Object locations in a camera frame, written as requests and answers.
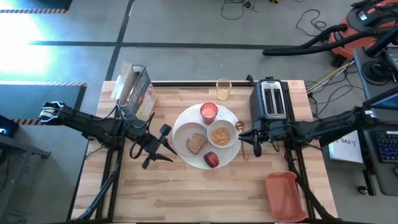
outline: wooden table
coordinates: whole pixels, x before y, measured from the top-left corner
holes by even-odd
[[[288,81],[297,121],[312,120],[310,105],[301,80]],[[115,82],[104,82],[97,116],[106,116],[115,106],[110,98]],[[155,87],[159,100],[150,132],[160,136],[160,127],[175,120],[189,106],[213,102],[231,110],[239,120],[251,127],[249,111],[250,87],[234,86],[228,100],[215,98],[213,87]],[[168,136],[172,145],[172,135]],[[181,158],[161,147],[158,152],[174,162],[151,162],[147,170],[141,168],[146,156],[134,160],[129,157],[131,141],[124,148],[114,222],[272,222],[265,196],[264,180],[273,172],[287,171],[284,149],[275,152],[264,143],[262,157],[254,157],[252,146],[244,144],[248,161],[241,152],[230,162],[215,170],[201,170],[186,164]],[[99,147],[90,142],[88,152]],[[85,161],[76,195],[72,217],[83,213],[98,193],[103,175],[106,150],[98,151]],[[318,149],[303,150],[310,188],[321,204],[335,217],[336,208],[330,184]],[[300,191],[302,207],[307,211],[305,197]],[[104,205],[104,215],[108,211]]]

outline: white paper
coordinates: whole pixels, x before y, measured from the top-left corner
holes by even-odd
[[[353,131],[329,144],[330,159],[363,163],[358,132]]]

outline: black hose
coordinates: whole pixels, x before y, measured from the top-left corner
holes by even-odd
[[[331,34],[332,32],[345,31],[346,29],[347,29],[346,24],[339,24],[339,25],[331,26],[331,27],[325,29],[324,31],[322,31],[320,34],[318,34],[316,37],[314,37],[313,39],[311,39],[310,41],[308,41],[305,44],[302,44],[302,45],[299,45],[296,47],[289,47],[289,48],[269,49],[269,50],[267,50],[267,52],[268,51],[276,51],[276,50],[308,48],[308,47],[311,47],[312,45],[316,44],[317,42],[321,41],[323,38],[325,38],[327,35]]]
[[[278,50],[263,50],[262,54],[265,56],[292,56],[292,55],[306,55],[306,54],[314,54],[323,52],[326,50],[331,50],[345,44],[348,44],[352,41],[358,40],[364,37],[371,37],[376,35],[383,35],[386,32],[390,31],[390,29],[371,29],[359,32],[357,34],[351,35],[346,37],[342,40],[338,40],[336,42],[325,44],[322,46],[317,47],[310,47],[306,49],[297,49],[297,48],[290,48],[290,49],[278,49]]]

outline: orange plastic container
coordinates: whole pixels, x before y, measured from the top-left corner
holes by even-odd
[[[278,172],[266,178],[268,204],[278,222],[300,222],[306,217],[301,208],[296,177],[293,172]]]

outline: toast slice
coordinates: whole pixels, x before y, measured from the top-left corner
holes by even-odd
[[[203,135],[195,133],[192,136],[192,140],[188,138],[187,148],[196,155],[206,142],[207,139]]]

